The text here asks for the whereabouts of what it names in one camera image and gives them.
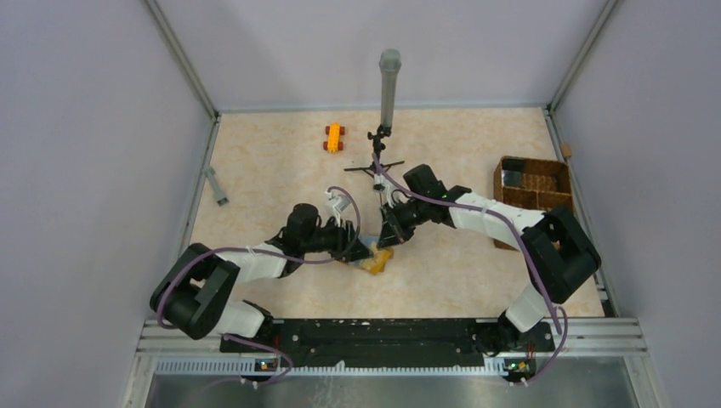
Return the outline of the gold card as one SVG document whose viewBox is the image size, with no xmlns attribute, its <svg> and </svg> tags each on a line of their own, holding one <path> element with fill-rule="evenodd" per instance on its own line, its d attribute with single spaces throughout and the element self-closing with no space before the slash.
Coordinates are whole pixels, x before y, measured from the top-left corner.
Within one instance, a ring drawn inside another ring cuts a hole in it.
<svg viewBox="0 0 721 408">
<path fill-rule="evenodd" d="M 367 259 L 366 263 L 371 268 L 383 268 L 394 256 L 394 250 L 392 248 L 379 248 L 376 241 L 373 241 L 369 248 L 372 250 L 372 258 Z"/>
</svg>

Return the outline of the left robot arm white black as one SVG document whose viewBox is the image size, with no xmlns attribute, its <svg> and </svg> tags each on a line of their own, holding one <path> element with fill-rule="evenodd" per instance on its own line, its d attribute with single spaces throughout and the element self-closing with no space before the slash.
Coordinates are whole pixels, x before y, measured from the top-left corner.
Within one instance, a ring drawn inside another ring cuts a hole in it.
<svg viewBox="0 0 721 408">
<path fill-rule="evenodd" d="M 231 293 L 244 283 L 288 277 L 309 264 L 307 254 L 321 252 L 328 261 L 345 264 L 372 257 L 351 221 L 330 217 L 322 223 L 315 206 L 297 204 L 278 234 L 260 245 L 189 245 L 152 293 L 150 308 L 163 327 L 193 340 L 229 333 L 252 351 L 262 351 L 273 337 L 270 313 L 249 301 L 232 303 Z"/>
</svg>

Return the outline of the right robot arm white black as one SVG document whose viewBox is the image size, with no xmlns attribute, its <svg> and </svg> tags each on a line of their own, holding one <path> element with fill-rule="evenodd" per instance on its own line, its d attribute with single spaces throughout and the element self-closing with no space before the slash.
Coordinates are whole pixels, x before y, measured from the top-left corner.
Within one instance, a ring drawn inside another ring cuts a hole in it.
<svg viewBox="0 0 721 408">
<path fill-rule="evenodd" d="M 480 232 L 522 254 L 531 282 L 499 319 L 498 337 L 507 349 L 521 350 L 529 343 L 532 328 L 545 315 L 556 319 L 555 306 L 565 303 L 602 264 L 594 244 L 568 207 L 524 209 L 485 198 L 463 186 L 447 189 L 426 164 L 408 171 L 404 184 L 388 176 L 380 164 L 374 173 L 384 187 L 408 197 L 401 202 L 388 200 L 382 206 L 378 247 L 401 245 L 414 236 L 416 227 L 433 222 Z"/>
</svg>

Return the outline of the black card stack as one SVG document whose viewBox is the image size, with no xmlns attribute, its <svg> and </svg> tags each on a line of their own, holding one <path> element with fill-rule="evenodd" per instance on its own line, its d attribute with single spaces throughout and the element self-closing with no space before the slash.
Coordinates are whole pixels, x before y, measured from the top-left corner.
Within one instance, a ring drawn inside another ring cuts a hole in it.
<svg viewBox="0 0 721 408">
<path fill-rule="evenodd" d="M 521 188 L 525 172 L 525 160 L 520 158 L 504 158 L 501 160 L 502 186 Z"/>
</svg>

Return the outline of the orange toy block car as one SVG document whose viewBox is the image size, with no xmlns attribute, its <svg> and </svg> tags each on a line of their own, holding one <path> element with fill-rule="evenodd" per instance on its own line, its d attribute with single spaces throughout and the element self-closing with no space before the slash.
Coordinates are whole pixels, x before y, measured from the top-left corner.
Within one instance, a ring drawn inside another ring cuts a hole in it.
<svg viewBox="0 0 721 408">
<path fill-rule="evenodd" d="M 337 153 L 343 151 L 344 144 L 342 141 L 345 135 L 345 127 L 337 122 L 331 123 L 325 127 L 326 140 L 323 142 L 323 150 L 328 153 Z"/>
</svg>

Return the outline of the woven wicker divided basket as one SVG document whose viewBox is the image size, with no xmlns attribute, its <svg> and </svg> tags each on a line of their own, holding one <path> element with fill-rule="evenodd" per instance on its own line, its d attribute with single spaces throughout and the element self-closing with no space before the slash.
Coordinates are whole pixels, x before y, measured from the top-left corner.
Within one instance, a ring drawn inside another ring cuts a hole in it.
<svg viewBox="0 0 721 408">
<path fill-rule="evenodd" d="M 502 186 L 501 160 L 504 158 L 525 160 L 521 188 Z M 543 212 L 565 207 L 576 216 L 570 169 L 562 161 L 503 156 L 493 173 L 493 198 L 513 207 Z"/>
</svg>

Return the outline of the grey microphone on tripod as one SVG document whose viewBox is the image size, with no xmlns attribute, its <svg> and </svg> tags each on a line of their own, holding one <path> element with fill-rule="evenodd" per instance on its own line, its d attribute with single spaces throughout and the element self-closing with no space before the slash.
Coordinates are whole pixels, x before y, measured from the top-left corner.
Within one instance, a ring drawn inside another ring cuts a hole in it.
<svg viewBox="0 0 721 408">
<path fill-rule="evenodd" d="M 367 138 L 372 141 L 373 162 L 366 167 L 346 167 L 345 172 L 363 172 L 373 178 L 376 173 L 384 174 L 390 168 L 404 164 L 404 161 L 395 161 L 391 163 L 382 163 L 381 154 L 386 146 L 383 139 L 389 138 L 392 134 L 392 125 L 395 112 L 395 94 L 397 85 L 397 76 L 402 66 L 400 52 L 397 49 L 385 49 L 379 59 L 379 69 L 381 72 L 381 106 L 380 106 L 380 123 L 375 133 L 369 132 Z M 394 192 L 396 188 L 389 182 L 389 176 L 384 176 L 388 183 L 388 188 L 381 196 L 381 204 L 389 204 L 394 206 Z"/>
</svg>

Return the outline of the small wooden block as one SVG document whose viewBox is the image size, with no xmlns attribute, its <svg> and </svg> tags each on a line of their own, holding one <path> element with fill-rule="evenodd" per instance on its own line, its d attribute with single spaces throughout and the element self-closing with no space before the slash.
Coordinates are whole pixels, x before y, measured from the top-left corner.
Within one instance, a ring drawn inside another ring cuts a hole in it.
<svg viewBox="0 0 721 408">
<path fill-rule="evenodd" d="M 571 147 L 567 143 L 562 143 L 560 145 L 560 151 L 561 155 L 565 160 L 568 160 L 572 157 L 572 150 Z"/>
</svg>

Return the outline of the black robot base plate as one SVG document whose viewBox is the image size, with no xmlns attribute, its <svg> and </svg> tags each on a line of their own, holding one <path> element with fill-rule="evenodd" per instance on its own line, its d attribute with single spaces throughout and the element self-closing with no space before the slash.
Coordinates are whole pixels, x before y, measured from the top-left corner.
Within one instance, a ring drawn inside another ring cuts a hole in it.
<svg viewBox="0 0 721 408">
<path fill-rule="evenodd" d="M 503 353 L 555 350 L 548 323 L 521 333 L 505 319 L 476 318 L 267 320 L 251 341 L 297 368 L 473 367 Z"/>
</svg>

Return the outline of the grey metal bracket tool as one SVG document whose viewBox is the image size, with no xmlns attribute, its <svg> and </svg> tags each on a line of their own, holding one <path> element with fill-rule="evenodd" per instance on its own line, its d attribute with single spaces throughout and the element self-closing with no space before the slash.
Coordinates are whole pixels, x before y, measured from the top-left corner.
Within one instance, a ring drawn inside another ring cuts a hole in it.
<svg viewBox="0 0 721 408">
<path fill-rule="evenodd" d="M 219 182 L 216 178 L 216 172 L 213 167 L 207 166 L 203 170 L 203 174 L 205 175 L 206 181 L 209 183 L 212 191 L 213 191 L 213 199 L 216 202 L 216 204 L 219 207 L 222 207 L 229 203 L 229 199 L 225 191 L 221 188 L 219 185 Z"/>
</svg>

